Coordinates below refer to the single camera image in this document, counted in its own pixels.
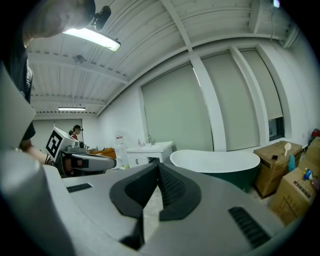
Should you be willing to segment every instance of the black shirt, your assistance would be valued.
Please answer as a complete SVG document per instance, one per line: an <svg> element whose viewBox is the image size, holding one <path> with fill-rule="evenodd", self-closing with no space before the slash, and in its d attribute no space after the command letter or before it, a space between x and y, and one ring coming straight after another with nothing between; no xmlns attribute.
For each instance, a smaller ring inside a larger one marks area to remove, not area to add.
<svg viewBox="0 0 320 256"><path fill-rule="evenodd" d="M4 54L3 63L15 86L30 104L32 89L32 72L28 68L28 53L23 41L22 29L19 29L11 42L11 49ZM26 130L23 141L36 134L33 123Z"/></svg>

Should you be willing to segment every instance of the person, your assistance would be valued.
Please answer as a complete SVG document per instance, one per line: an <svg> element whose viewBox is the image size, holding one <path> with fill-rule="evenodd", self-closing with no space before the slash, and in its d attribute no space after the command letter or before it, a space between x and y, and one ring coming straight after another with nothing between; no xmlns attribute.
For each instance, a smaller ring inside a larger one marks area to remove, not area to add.
<svg viewBox="0 0 320 256"><path fill-rule="evenodd" d="M96 11L94 0L42 0L24 23L11 42L11 49L5 52L3 63L12 81L29 102L31 101L32 70L28 67L27 47L33 39L56 36L68 29L82 29L93 19ZM35 148L31 138L35 135L31 123L24 134L20 148L36 158L41 164L54 165L48 155ZM66 172L71 172L71 159L63 162Z"/></svg>
<svg viewBox="0 0 320 256"><path fill-rule="evenodd" d="M81 131L81 126L80 125L75 125L72 130L69 131L69 135L74 138L75 140L78 141L78 137L77 135L80 134L80 131Z"/></svg>

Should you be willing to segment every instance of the white bathtub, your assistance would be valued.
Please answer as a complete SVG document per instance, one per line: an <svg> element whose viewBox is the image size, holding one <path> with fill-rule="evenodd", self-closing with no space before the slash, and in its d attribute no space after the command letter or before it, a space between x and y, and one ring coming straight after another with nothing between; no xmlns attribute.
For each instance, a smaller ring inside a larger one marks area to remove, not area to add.
<svg viewBox="0 0 320 256"><path fill-rule="evenodd" d="M179 150L170 160L177 167L223 179L244 191L254 182L260 165L260 158L246 151Z"/></svg>

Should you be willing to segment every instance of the sink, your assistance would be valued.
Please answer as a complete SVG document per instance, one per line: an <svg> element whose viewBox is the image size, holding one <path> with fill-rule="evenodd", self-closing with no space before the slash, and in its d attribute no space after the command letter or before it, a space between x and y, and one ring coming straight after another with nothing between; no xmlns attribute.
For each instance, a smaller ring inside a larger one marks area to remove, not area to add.
<svg viewBox="0 0 320 256"><path fill-rule="evenodd" d="M172 141L156 142L154 145L147 143L144 146L137 146L128 148L127 152L164 152L170 148L174 143Z"/></svg>

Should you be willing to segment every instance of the fluorescent light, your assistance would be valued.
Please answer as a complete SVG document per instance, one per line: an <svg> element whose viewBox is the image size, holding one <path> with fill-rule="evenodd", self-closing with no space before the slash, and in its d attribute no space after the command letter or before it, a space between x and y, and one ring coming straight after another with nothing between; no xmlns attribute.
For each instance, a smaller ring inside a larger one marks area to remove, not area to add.
<svg viewBox="0 0 320 256"><path fill-rule="evenodd" d="M279 8L280 7L280 1L279 0L273 0L273 6Z"/></svg>
<svg viewBox="0 0 320 256"><path fill-rule="evenodd" d="M194 74L195 74L195 77L196 77L196 79L197 79L197 81L198 81L198 84L199 84L199 86L201 87L201 84L200 84L200 82L199 82L199 79L198 79L197 73L196 73L196 71L195 71L195 68L192 67L192 69L193 69L193 72L194 72Z"/></svg>
<svg viewBox="0 0 320 256"><path fill-rule="evenodd" d="M60 107L58 107L58 110L60 110L60 111L85 111L86 108L85 107L60 106Z"/></svg>
<svg viewBox="0 0 320 256"><path fill-rule="evenodd" d="M106 35L102 35L87 28L72 28L63 33L91 41L93 43L106 47L113 52L116 52L120 47L120 43L117 40L114 40L110 37L107 37Z"/></svg>

